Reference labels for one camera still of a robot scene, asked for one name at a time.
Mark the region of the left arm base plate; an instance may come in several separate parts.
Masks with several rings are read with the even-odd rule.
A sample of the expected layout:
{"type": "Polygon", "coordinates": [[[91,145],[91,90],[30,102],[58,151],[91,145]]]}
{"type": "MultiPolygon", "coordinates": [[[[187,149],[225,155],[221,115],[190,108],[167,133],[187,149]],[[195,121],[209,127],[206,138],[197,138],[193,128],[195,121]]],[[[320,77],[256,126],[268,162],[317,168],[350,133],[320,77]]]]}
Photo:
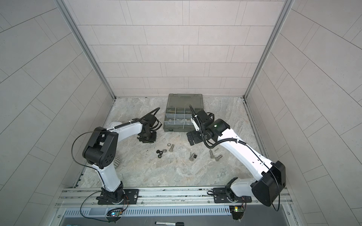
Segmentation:
{"type": "Polygon", "coordinates": [[[109,192],[102,189],[100,196],[96,197],[98,205],[119,205],[119,204],[136,204],[139,195],[138,189],[117,189],[109,192]]]}

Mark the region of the thick silver hex bolt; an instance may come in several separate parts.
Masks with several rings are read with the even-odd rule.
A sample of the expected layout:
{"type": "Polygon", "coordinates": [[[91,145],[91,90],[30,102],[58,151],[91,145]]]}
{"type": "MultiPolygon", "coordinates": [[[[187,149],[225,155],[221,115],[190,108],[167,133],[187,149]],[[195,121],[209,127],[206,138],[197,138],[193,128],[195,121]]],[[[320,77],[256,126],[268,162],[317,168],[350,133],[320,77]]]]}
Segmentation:
{"type": "Polygon", "coordinates": [[[223,155],[221,154],[221,155],[219,155],[219,156],[217,156],[217,157],[215,157],[215,161],[219,161],[221,158],[223,157],[223,155]]]}

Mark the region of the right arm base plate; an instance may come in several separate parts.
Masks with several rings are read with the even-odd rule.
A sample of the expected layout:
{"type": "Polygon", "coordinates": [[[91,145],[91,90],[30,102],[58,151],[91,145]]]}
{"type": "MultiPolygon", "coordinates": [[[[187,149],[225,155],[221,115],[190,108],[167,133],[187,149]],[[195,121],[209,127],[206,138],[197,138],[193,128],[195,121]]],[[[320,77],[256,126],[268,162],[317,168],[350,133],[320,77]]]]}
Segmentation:
{"type": "Polygon", "coordinates": [[[207,194],[214,198],[215,203],[252,203],[250,196],[229,198],[225,188],[213,188],[207,194]]]}

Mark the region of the green plastic organizer box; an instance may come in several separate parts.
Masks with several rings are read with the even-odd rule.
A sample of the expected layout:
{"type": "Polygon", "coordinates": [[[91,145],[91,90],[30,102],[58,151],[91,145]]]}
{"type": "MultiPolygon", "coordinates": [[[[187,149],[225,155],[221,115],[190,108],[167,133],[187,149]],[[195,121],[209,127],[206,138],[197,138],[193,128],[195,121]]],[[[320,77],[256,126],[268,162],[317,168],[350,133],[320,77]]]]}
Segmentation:
{"type": "Polygon", "coordinates": [[[169,94],[163,123],[165,132],[190,132],[195,129],[191,122],[190,105],[195,112],[203,110],[202,94],[169,94]]]}

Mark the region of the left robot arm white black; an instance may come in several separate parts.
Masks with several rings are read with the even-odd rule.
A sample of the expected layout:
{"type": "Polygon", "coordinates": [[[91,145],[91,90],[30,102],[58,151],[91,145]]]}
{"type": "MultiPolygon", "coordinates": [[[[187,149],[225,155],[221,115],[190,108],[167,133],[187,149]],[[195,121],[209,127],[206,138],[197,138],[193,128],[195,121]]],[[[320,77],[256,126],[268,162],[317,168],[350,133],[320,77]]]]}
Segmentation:
{"type": "Polygon", "coordinates": [[[75,159],[74,147],[71,147],[71,156],[76,164],[97,171],[102,181],[101,195],[97,197],[100,203],[119,204],[125,200],[123,183],[115,170],[117,144],[133,135],[137,135],[137,139],[142,143],[154,143],[156,131],[162,125],[156,117],[159,110],[158,107],[141,118],[135,118],[110,129],[97,127],[93,131],[81,134],[81,136],[91,134],[82,153],[88,165],[75,159]]]}

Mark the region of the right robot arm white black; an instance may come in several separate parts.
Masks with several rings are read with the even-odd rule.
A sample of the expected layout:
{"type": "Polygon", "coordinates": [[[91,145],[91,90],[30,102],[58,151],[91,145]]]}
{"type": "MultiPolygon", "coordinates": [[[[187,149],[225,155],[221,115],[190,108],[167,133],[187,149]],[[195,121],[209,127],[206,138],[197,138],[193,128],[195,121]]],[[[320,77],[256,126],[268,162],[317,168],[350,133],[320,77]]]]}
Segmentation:
{"type": "Polygon", "coordinates": [[[204,110],[195,112],[191,107],[191,122],[194,130],[187,133],[191,146],[204,143],[208,149],[218,145],[232,153],[252,175],[252,179],[233,178],[225,187],[224,195],[231,202],[244,196],[253,195],[261,204],[272,206],[280,199],[286,186],[286,167],[280,161],[273,162],[255,151],[243,141],[222,119],[215,119],[213,113],[204,110]]]}

